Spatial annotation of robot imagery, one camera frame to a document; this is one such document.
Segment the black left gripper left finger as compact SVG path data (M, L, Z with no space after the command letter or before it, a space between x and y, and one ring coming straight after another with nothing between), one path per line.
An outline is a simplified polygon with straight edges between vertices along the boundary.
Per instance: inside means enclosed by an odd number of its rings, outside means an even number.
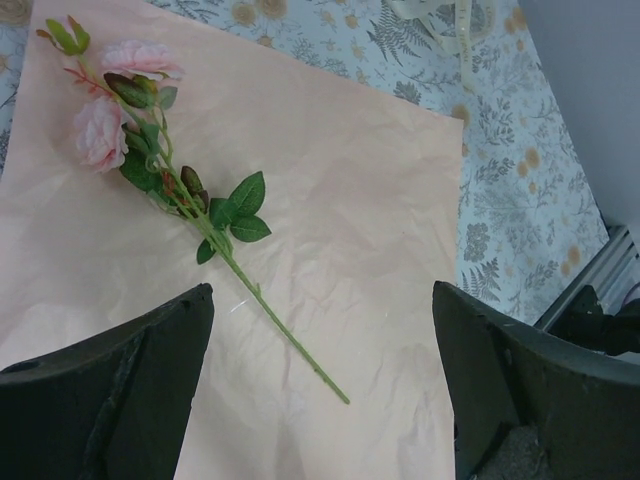
M173 478L213 318L203 283L3 369L2 478Z

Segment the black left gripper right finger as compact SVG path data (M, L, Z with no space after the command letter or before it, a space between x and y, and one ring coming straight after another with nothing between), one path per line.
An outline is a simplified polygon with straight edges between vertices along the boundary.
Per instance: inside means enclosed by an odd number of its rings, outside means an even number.
M556 479L639 476L639 368L514 320L436 282L433 318L469 479L531 426Z

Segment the pink wrapping paper sheet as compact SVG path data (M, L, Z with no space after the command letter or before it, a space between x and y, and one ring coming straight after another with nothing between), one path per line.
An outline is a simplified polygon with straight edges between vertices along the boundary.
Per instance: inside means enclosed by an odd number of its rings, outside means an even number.
M270 235L234 256L322 381L200 235L79 163L86 90L31 36L1 178L1 362L68 346L209 283L215 318L180 479L451 479L432 291L454 279L461 121L141 1L37 1L91 50L165 44L184 69L174 161L225 197L262 172Z

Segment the pink fake rose stem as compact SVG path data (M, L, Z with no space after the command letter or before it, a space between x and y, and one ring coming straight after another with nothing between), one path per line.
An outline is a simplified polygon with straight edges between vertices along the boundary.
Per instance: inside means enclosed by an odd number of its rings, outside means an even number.
M234 240L255 243L271 234L259 216L266 198L263 173L245 177L228 197L213 198L194 168L175 166L166 114L184 71L170 49L153 41L122 40L103 47L93 66L91 36L72 16L48 18L36 34L72 60L65 72L91 97L74 118L82 163L99 173L118 171L166 214L193 226L202 236L197 263L220 257L319 378L348 404L346 393L284 325L234 257Z

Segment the cream ribbon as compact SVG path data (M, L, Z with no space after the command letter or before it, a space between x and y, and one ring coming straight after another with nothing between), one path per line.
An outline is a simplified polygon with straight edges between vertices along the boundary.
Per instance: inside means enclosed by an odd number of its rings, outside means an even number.
M461 82L465 90L474 92L472 71L472 48L485 39L493 30L496 8L494 1L387 1L389 7L402 20L418 20L441 50L450 56L457 55ZM484 14L482 28L472 31L473 5ZM444 35L433 24L439 8L453 7L453 33Z

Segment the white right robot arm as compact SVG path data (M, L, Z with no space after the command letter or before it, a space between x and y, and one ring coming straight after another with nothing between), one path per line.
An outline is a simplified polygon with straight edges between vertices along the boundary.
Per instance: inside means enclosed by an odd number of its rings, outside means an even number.
M636 283L615 314L604 312L595 289L584 286L549 329L549 333L582 348L617 357L639 353L639 290Z

